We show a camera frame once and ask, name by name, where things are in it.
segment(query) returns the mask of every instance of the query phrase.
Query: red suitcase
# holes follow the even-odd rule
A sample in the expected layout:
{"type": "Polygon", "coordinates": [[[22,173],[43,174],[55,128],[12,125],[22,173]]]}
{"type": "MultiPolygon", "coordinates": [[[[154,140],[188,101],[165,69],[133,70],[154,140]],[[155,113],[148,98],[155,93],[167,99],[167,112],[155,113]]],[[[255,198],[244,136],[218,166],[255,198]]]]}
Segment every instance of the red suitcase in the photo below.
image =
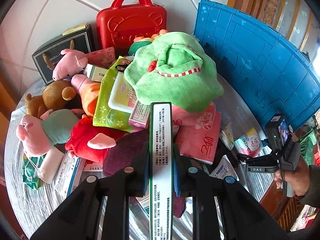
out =
{"type": "Polygon", "coordinates": [[[151,37],[166,28],[167,11],[151,0],[122,5],[114,0],[110,8],[101,10],[96,19],[99,43],[102,49],[115,47],[116,55],[128,55],[133,39],[151,37]]]}

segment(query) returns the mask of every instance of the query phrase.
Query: teal plush shirt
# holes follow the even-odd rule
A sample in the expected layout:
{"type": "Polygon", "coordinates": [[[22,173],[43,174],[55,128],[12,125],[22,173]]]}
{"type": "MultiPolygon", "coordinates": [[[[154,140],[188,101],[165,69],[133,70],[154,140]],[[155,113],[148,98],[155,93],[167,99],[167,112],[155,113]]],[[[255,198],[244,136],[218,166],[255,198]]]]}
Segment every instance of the teal plush shirt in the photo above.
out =
{"type": "Polygon", "coordinates": [[[78,121],[78,117],[68,109],[61,109],[49,114],[48,118],[41,122],[41,126],[51,147],[57,143],[66,143],[70,139],[72,128],[78,121]]]}

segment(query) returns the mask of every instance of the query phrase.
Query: camera screen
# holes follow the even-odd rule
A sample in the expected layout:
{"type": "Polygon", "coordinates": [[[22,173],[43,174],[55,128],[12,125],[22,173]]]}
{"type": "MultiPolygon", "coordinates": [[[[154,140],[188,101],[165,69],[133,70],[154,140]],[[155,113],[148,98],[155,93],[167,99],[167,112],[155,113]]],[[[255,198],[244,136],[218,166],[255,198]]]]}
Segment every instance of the camera screen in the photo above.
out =
{"type": "Polygon", "coordinates": [[[289,137],[289,129],[288,129],[288,126],[287,126],[285,119],[282,120],[281,124],[279,125],[278,130],[279,130],[282,146],[284,146],[285,142],[287,141],[287,139],[289,137]]]}

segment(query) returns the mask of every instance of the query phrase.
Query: black cable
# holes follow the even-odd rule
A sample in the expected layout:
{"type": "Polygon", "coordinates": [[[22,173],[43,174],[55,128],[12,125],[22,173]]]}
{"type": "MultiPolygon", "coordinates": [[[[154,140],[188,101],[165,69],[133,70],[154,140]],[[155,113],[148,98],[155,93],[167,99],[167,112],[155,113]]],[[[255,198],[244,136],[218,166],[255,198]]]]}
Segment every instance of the black cable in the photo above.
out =
{"type": "Polygon", "coordinates": [[[280,217],[280,215],[281,215],[281,211],[282,211],[282,207],[283,207],[283,202],[284,202],[284,195],[285,195],[286,187],[287,187],[286,183],[284,183],[284,176],[283,176],[283,173],[282,173],[282,169],[281,169],[280,162],[281,162],[281,160],[278,160],[278,167],[279,167],[280,177],[281,177],[282,187],[283,187],[283,195],[282,195],[282,200],[281,200],[281,204],[280,204],[279,213],[278,213],[278,215],[277,215],[276,220],[278,220],[279,217],[280,217]]]}

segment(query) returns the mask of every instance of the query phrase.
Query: red plush toy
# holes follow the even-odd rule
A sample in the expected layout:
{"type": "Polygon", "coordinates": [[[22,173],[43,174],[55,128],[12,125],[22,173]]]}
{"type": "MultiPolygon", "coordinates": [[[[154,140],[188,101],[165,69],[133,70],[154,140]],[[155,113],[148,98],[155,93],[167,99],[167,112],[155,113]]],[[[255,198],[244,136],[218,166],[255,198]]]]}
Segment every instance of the red plush toy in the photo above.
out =
{"type": "Polygon", "coordinates": [[[70,157],[103,163],[110,148],[116,146],[116,141],[126,134],[125,131],[113,128],[93,126],[92,119],[84,116],[73,127],[65,148],[70,157]]]}

